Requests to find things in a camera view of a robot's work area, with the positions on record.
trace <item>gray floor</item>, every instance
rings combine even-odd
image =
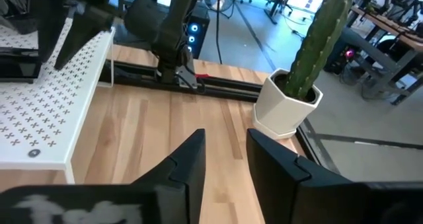
[[[311,21],[301,11],[290,20],[281,15],[273,25],[263,12],[264,3],[237,4],[230,19],[220,17],[219,45],[224,64],[272,72],[276,67],[290,69],[301,45],[290,28],[306,34]],[[216,14],[210,12],[209,30],[200,59],[219,62],[215,44]],[[316,85],[324,94],[319,107],[309,115],[315,133],[366,138],[399,143],[423,144],[423,90],[400,106],[384,100],[363,100],[361,86],[340,83],[339,78],[322,72]],[[322,140],[342,175],[352,180],[423,180],[423,151],[399,149],[354,142]]]

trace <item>white pot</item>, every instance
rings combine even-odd
[[[316,99],[312,103],[286,96],[277,88],[273,78],[287,73],[283,69],[277,69],[266,78],[252,109],[252,124],[272,139],[285,139],[295,134],[300,123],[316,109],[323,97],[323,93],[314,85]]]

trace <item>pegboard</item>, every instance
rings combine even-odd
[[[62,163],[69,158],[113,35],[99,33],[56,71],[54,63],[71,22],[66,20],[58,44],[34,84],[0,83],[0,164]],[[36,49],[37,39],[36,32],[23,36],[0,26],[2,47]]]

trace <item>green cactus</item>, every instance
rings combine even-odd
[[[304,100],[341,35],[351,3],[352,0],[323,0],[291,71],[282,84],[277,85],[285,95]]]

